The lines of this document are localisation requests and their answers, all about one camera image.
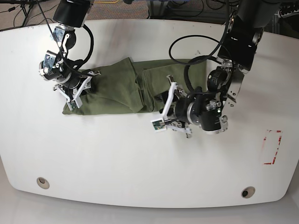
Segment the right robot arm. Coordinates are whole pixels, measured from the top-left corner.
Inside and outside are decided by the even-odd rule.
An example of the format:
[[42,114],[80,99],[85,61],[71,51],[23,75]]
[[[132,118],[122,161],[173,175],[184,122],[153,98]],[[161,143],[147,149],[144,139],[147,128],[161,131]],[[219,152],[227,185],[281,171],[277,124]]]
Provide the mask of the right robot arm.
[[[79,69],[91,58],[94,48],[94,37],[85,20],[93,6],[92,0],[62,0],[54,14],[54,21],[58,23],[51,30],[51,37],[58,47],[58,52],[48,50],[44,60],[40,62],[39,73],[46,81],[55,81],[53,90],[59,91],[66,99],[70,110],[80,108],[83,92],[91,88],[91,79],[100,72]],[[85,59],[71,60],[68,53],[74,47],[77,37],[76,28],[83,28],[90,37],[90,48]]]

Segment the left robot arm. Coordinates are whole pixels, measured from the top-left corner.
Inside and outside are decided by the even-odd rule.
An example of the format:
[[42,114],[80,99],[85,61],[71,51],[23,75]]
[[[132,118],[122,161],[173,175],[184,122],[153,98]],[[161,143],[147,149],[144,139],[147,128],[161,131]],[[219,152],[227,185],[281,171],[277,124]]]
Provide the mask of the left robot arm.
[[[227,130],[227,110],[236,103],[244,75],[251,70],[264,27],[282,5],[278,0],[242,0],[234,14],[226,11],[225,29],[209,55],[184,63],[186,90],[168,76],[170,88],[161,115],[152,121],[156,132],[172,129],[191,136],[191,126],[207,134]],[[207,77],[207,91],[193,87],[190,67],[207,60],[218,64]]]

